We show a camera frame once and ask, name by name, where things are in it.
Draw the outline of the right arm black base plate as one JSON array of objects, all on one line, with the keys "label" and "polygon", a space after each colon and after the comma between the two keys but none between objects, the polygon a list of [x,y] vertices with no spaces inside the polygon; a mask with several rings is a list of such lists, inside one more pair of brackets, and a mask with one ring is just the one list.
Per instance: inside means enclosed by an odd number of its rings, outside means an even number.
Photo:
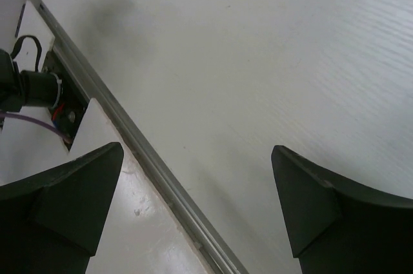
[{"label": "right arm black base plate", "polygon": [[48,112],[53,125],[74,142],[88,102],[53,50],[47,52],[42,71],[55,73],[63,82],[60,100]]}]

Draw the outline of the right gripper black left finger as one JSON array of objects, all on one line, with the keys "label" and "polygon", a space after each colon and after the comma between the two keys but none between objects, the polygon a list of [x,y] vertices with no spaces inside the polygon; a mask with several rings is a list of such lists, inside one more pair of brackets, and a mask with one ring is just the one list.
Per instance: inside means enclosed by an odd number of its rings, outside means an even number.
[{"label": "right gripper black left finger", "polygon": [[124,158],[110,142],[1,186],[1,273],[85,273]]}]

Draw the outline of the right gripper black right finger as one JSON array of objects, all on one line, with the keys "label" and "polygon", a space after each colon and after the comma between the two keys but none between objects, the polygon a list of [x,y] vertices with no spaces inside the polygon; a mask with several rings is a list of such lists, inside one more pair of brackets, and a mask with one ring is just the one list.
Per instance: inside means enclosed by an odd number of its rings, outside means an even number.
[{"label": "right gripper black right finger", "polygon": [[288,239],[303,273],[412,273],[412,200],[365,186],[277,145]]}]

